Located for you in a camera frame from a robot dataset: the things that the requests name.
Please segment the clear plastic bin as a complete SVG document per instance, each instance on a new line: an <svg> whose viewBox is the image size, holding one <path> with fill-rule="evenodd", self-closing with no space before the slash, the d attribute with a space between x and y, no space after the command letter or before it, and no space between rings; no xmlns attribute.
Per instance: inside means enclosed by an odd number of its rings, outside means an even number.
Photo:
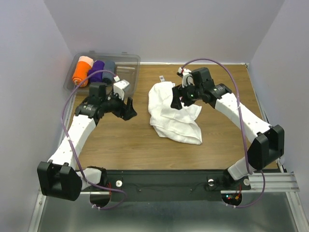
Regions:
<svg viewBox="0 0 309 232"><path fill-rule="evenodd" d="M68 74L66 76L63 88L71 92L75 85L72 81L72 76L74 74L76 64L80 56L87 56L92 58L94 61L101 60L107 61L112 60L115 62L115 73L119 76L121 80L127 80L130 85L126 89L126 97L132 97L135 93L138 83L138 76L140 70L140 57L138 55L131 55L127 53L121 54L109 54L100 53L95 51L81 52L74 56L73 61L70 65Z"/></svg>

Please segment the purple rolled towel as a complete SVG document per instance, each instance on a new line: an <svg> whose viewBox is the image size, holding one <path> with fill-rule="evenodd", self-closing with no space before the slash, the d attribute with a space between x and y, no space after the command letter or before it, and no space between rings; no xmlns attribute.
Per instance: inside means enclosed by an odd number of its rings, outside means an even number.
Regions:
<svg viewBox="0 0 309 232"><path fill-rule="evenodd" d="M101 60L96 60L94 62L93 67L87 73L88 76L95 73L89 78L89 83L102 82L102 72L97 71L103 70L104 65L105 65L104 61Z"/></svg>

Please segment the white towel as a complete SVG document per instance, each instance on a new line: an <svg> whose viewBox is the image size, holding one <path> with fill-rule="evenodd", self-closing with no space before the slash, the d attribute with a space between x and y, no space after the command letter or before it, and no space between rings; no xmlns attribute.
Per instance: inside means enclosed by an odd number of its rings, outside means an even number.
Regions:
<svg viewBox="0 0 309 232"><path fill-rule="evenodd" d="M160 82L153 85L148 93L148 112L150 125L159 137L176 142L201 145L202 132L196 119L202 107L198 105L183 106L181 110L170 107L173 99L172 88L175 84L160 76Z"/></svg>

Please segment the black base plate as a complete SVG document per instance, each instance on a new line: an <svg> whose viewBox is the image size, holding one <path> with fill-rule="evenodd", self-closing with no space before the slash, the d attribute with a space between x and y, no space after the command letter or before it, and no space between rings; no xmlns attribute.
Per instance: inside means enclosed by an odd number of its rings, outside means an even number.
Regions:
<svg viewBox="0 0 309 232"><path fill-rule="evenodd" d="M126 202L220 201L222 191L251 189L244 184L248 177L234 181L220 169L107 170L105 178L112 188L122 181Z"/></svg>

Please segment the grey rolled towel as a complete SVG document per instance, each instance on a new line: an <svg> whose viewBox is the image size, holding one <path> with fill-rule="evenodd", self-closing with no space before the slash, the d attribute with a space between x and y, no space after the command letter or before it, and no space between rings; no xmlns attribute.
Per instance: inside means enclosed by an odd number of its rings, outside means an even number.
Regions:
<svg viewBox="0 0 309 232"><path fill-rule="evenodd" d="M103 69L105 72L102 73L102 82L111 84L114 78L115 62L112 60L105 61Z"/></svg>

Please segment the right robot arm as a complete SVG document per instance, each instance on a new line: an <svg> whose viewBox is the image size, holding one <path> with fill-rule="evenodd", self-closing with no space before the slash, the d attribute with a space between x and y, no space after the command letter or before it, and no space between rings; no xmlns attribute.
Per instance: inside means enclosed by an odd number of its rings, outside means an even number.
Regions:
<svg viewBox="0 0 309 232"><path fill-rule="evenodd" d="M284 129L261 120L238 102L236 95L226 85L216 85L208 68L193 71L179 68L177 75L182 78L182 83L172 88L171 108L181 110L202 100L229 118L251 143L245 156L227 168L223 175L222 183L226 188L234 188L243 177L283 156Z"/></svg>

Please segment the orange rolled towel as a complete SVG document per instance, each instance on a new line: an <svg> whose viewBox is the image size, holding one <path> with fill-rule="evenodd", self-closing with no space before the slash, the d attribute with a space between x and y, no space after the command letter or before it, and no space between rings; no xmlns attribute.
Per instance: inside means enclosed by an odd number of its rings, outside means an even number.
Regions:
<svg viewBox="0 0 309 232"><path fill-rule="evenodd" d="M87 56L80 56L75 67L72 81L75 85L79 85L87 78L88 71L92 69L94 60Z"/></svg>

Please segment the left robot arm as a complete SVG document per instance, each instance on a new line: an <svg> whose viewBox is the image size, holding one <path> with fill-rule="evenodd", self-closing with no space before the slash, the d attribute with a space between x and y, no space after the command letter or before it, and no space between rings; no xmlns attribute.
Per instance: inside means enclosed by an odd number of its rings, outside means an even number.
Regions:
<svg viewBox="0 0 309 232"><path fill-rule="evenodd" d="M40 162L37 173L42 194L49 197L75 201L82 190L93 186L96 190L112 191L104 168L81 168L79 155L89 135L106 113L129 120L137 116L131 97L126 98L130 83L115 82L110 93L105 83L91 83L89 94L79 104L65 137L47 162Z"/></svg>

